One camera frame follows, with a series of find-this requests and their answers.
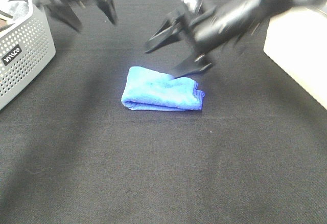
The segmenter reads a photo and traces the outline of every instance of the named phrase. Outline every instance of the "black cloth tablecloth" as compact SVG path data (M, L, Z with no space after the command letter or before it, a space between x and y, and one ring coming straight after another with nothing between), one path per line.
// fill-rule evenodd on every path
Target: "black cloth tablecloth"
M128 69L180 0L115 0L113 26L49 18L57 54L0 112L0 223L326 223L327 111L263 52L267 23L194 75L203 111L130 111ZM221 6L229 0L212 0Z

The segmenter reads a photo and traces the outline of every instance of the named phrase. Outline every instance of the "perforated basket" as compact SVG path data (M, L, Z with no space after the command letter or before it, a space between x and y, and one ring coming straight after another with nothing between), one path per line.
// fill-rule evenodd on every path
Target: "perforated basket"
M34 0L27 1L27 16L0 32L0 109L43 70L56 52L43 7L36 7Z

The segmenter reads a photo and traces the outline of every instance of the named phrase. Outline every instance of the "black table surface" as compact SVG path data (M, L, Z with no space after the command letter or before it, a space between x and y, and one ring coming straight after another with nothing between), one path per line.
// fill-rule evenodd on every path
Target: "black table surface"
M115 0L117 26L76 8L80 34L49 18L56 56L0 111L0 223L327 223L327 111L263 52L268 22L191 76L202 111L122 106L131 66L189 55L144 53L179 2Z

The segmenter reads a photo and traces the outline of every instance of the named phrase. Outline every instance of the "blue towel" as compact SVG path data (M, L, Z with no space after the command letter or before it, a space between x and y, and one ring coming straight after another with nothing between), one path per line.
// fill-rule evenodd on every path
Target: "blue towel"
M201 110L204 92L191 78L172 75L140 66L129 69L121 102L131 110Z

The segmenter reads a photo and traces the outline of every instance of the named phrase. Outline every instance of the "gray plastic basket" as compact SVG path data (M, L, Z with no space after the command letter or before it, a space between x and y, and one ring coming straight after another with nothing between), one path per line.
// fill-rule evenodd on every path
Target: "gray plastic basket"
M43 7L27 0L29 13L0 37L0 109L50 62L56 50Z

